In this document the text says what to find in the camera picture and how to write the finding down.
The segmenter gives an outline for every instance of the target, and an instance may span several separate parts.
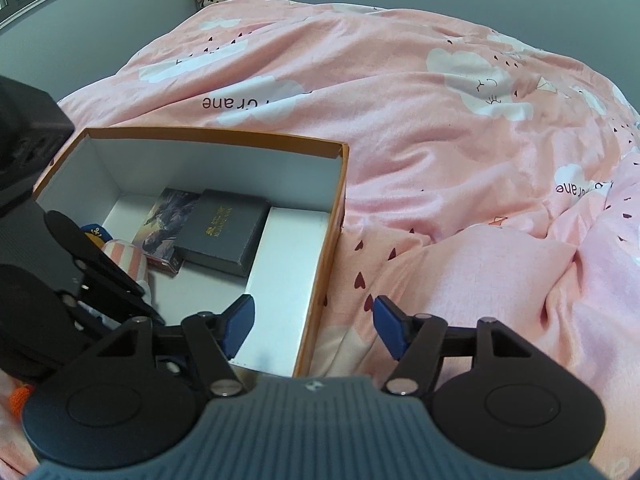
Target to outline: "cardboard box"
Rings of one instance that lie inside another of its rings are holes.
[[[308,137],[207,128],[87,129],[34,190],[44,210],[98,223],[131,241],[166,187],[262,196],[273,206],[248,278],[185,262],[150,271],[170,325],[222,312],[243,293],[255,324],[232,364],[276,376],[308,373],[344,217],[348,147]]]

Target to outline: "blue object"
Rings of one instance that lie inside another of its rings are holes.
[[[124,469],[43,461],[28,480],[605,480],[585,458],[542,471],[482,462],[454,446],[418,399],[369,378],[260,378],[237,399],[212,400],[190,434]]]
[[[108,233],[107,229],[102,227],[100,224],[83,225],[80,230],[83,233],[91,233],[92,235],[97,236],[105,243],[113,240],[113,237]]]
[[[372,310],[373,326],[376,332],[389,350],[391,357],[396,361],[400,360],[409,348],[404,336],[404,323],[407,316],[400,311],[395,312],[381,296],[374,300]]]
[[[249,335],[255,320],[254,298],[249,295],[240,297],[240,304],[233,304],[228,310],[234,309],[226,320],[225,335],[222,339],[222,353],[227,359],[233,359],[238,354],[242,343]]]

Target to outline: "ribbed gray surface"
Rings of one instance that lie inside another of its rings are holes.
[[[263,378],[250,394],[211,402],[191,434],[150,462],[82,472],[43,464],[30,480],[604,480],[587,460],[546,472],[482,463],[453,447],[421,403],[367,378]]]

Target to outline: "bed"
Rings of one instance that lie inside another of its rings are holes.
[[[457,326],[494,316],[599,394],[607,427],[593,463],[613,480],[640,467],[640,114],[588,66],[420,10],[232,0],[60,106],[78,131],[347,142],[312,373],[382,384],[394,362],[372,325],[379,294]],[[448,360],[441,380],[468,366]],[[33,457],[5,430],[0,458],[19,478]]]

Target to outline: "white cloud print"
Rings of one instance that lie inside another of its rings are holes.
[[[533,105],[513,102],[513,78],[500,67],[493,66],[474,52],[449,52],[434,48],[427,56],[427,70],[444,74],[447,89],[462,97],[465,106],[475,114],[510,121],[533,118]]]
[[[578,202],[590,191],[607,196],[611,189],[610,182],[596,182],[584,177],[584,170],[577,164],[567,164],[558,168],[554,175],[556,193],[567,194],[572,199],[572,204]]]
[[[332,7],[335,12],[355,12],[356,14],[372,14],[380,10],[386,10],[382,7],[369,7],[357,4],[333,4]]]
[[[215,20],[213,22],[202,22],[199,25],[200,30],[211,30],[212,28],[231,28],[240,23],[240,20]]]
[[[548,54],[540,48],[535,48],[534,46],[522,43],[520,40],[516,40],[515,38],[506,36],[504,34],[489,34],[486,38],[489,41],[496,41],[497,43],[506,43],[508,45],[511,45],[514,51],[521,54],[539,54],[540,56]]]
[[[640,114],[636,111],[635,108],[632,107],[631,103],[626,100],[626,97],[622,93],[620,88],[618,88],[616,85],[612,84],[611,91],[613,92],[613,97],[615,97],[616,100],[620,104],[622,104],[623,106],[626,106],[627,108],[629,108],[629,110],[631,110],[631,112],[633,113],[634,117],[636,118],[636,121],[640,121]]]
[[[578,94],[581,94],[584,98],[585,102],[591,108],[591,110],[595,110],[598,115],[604,115],[607,113],[607,107],[604,105],[600,99],[593,93],[589,92],[586,88],[582,88],[581,86],[572,86],[571,90],[575,90]]]
[[[246,49],[247,41],[236,41],[233,44],[220,47],[218,50],[214,50],[207,54],[201,54],[200,56],[189,56],[181,59],[171,59],[168,61],[161,61],[160,63],[154,63],[142,67],[138,71],[138,77],[142,81],[149,83],[158,83],[164,79],[171,77],[178,77],[194,70],[199,70],[203,66],[215,63],[225,57],[234,56],[240,54]]]
[[[210,92],[203,106],[219,111],[217,120],[227,128],[248,118],[276,124],[291,115],[304,94],[305,89],[295,81],[257,76]]]

